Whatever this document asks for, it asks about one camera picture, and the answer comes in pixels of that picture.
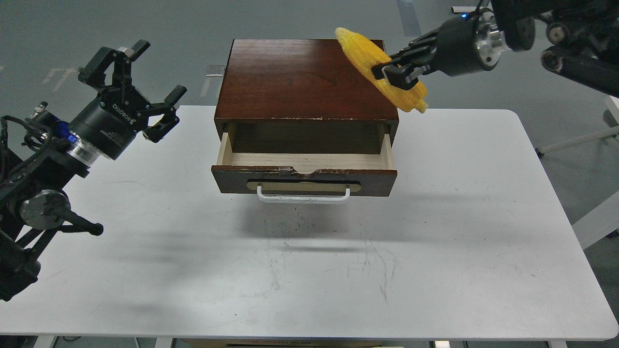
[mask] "wooden box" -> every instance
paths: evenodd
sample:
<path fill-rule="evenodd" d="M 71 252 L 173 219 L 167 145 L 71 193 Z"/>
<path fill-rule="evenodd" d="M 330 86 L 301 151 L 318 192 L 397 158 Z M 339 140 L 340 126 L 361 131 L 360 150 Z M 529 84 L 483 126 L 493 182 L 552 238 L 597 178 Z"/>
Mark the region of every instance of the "wooden box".
<path fill-rule="evenodd" d="M 223 193 L 388 196 L 398 121 L 337 40 L 234 40 L 211 170 Z"/>

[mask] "corn cob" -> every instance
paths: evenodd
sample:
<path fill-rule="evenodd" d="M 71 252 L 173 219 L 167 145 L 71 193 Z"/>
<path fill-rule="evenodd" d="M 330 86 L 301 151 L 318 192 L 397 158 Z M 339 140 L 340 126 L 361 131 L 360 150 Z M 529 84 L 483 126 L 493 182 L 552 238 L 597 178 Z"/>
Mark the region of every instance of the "corn cob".
<path fill-rule="evenodd" d="M 351 32 L 344 28 L 337 28 L 335 30 L 335 37 L 340 46 L 342 46 L 344 55 L 346 55 L 348 60 L 393 105 L 404 111 L 410 111 L 415 108 L 422 113 L 428 108 L 428 104 L 423 101 L 423 98 L 428 95 L 428 91 L 421 81 L 412 89 L 403 90 L 389 84 L 387 79 L 376 80 L 374 78 L 371 68 L 375 65 L 389 62 L 391 58 L 372 41 L 369 41 L 369 39 L 359 33 Z"/>

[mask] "table leg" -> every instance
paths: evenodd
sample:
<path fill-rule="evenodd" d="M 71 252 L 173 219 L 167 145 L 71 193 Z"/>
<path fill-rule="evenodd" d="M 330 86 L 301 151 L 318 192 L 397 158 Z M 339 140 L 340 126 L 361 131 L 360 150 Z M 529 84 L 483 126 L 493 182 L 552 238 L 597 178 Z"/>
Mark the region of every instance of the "table leg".
<path fill-rule="evenodd" d="M 572 225 L 583 249 L 619 228 L 619 192 L 595 207 Z"/>
<path fill-rule="evenodd" d="M 174 339 L 170 337 L 158 337 L 155 342 L 155 348 L 171 348 Z"/>
<path fill-rule="evenodd" d="M 41 335 L 37 337 L 37 341 L 33 348 L 53 348 L 56 343 L 56 336 Z"/>
<path fill-rule="evenodd" d="M 548 341 L 549 348 L 568 348 L 568 344 L 565 341 Z"/>

